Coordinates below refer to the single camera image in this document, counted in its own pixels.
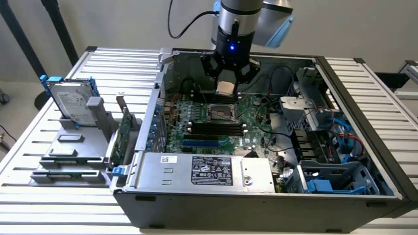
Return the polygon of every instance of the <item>power cable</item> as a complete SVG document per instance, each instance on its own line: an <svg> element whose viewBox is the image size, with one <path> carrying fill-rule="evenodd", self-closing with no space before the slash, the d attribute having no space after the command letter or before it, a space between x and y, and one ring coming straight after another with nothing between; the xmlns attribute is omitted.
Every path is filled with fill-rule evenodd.
<svg viewBox="0 0 418 235"><path fill-rule="evenodd" d="M5 132L7 133L7 135L15 140L15 142L18 142L17 138L10 134L10 132L7 131L7 129L5 128L5 126L2 126L2 129L5 130Z"/></svg>
<svg viewBox="0 0 418 235"><path fill-rule="evenodd" d="M194 19L193 21L189 23L189 25L186 26L186 28L184 29L184 31L181 32L181 34L178 36L173 35L172 33L172 27L170 27L170 16L172 16L172 8L173 8L173 1L170 1L170 8L169 8L169 20L168 20L168 29L169 29L169 34L170 34L170 37L174 38L174 39L180 39L184 34L186 33L186 31L189 30L189 28L192 27L192 25L196 23L196 21L205 15L218 15L220 14L220 11L206 11L206 12L202 12Z"/></svg>

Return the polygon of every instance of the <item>green circuit board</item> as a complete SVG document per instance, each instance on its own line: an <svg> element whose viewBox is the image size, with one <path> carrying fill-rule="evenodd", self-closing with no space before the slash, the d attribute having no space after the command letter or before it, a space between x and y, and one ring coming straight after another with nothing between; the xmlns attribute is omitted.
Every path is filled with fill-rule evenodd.
<svg viewBox="0 0 418 235"><path fill-rule="evenodd" d="M214 116L209 108L233 110L230 120L224 117ZM166 145L168 153L182 153L184 147L192 147L194 154L216 154L216 155L245 155L246 151L253 149L258 155L265 156L265 147L262 146L262 138L265 143L272 139L273 135L265 133L260 127L272 131L272 125L266 124L269 114L268 109L262 108L262 99L253 95L245 95L236 104L206 104L197 103L185 96L174 104L170 115L166 115L169 125L169 141ZM184 146L184 135L188 132L188 123L220 123L220 124L246 124L248 133L244 136L220 136L220 146Z"/></svg>

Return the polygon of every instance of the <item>sticker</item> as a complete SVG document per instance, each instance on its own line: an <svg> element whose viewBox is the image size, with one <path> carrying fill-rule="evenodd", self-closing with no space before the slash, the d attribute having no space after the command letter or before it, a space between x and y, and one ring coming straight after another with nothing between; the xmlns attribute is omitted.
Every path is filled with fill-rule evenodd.
<svg viewBox="0 0 418 235"><path fill-rule="evenodd" d="M194 185L233 186L232 158L194 156L192 164L192 183Z"/></svg>
<svg viewBox="0 0 418 235"><path fill-rule="evenodd" d="M162 156L162 163L178 163L177 156Z"/></svg>
<svg viewBox="0 0 418 235"><path fill-rule="evenodd" d="M58 92L61 103L67 115L79 125L95 125L91 110L87 108L87 101L79 93Z"/></svg>

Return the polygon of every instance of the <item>robotic arm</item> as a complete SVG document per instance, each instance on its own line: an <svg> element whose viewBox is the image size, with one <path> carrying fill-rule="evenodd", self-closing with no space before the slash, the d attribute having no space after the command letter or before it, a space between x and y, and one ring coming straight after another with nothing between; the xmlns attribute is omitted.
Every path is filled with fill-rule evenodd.
<svg viewBox="0 0 418 235"><path fill-rule="evenodd" d="M208 76L216 79L218 93L232 95L240 84L249 84L261 70L261 63L250 58L252 45L277 48L288 35L294 16L290 0L222 0L216 3L220 11L214 25L216 51L206 52L202 65ZM224 70L236 74L236 84L220 82Z"/></svg>

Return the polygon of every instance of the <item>white wall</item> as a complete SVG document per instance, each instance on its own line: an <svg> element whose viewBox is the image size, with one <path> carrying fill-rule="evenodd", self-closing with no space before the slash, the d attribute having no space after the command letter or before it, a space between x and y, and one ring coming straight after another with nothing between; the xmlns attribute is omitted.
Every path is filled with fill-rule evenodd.
<svg viewBox="0 0 418 235"><path fill-rule="evenodd" d="M169 0L59 0L79 54L87 46L210 47L210 16L182 39L168 33ZM66 75L70 61L39 0L10 0L50 75ZM176 0L176 34L213 0ZM418 59L417 0L293 0L297 21L280 50L254 51L363 57L376 71L396 71ZM0 19L0 80L35 81L35 73Z"/></svg>

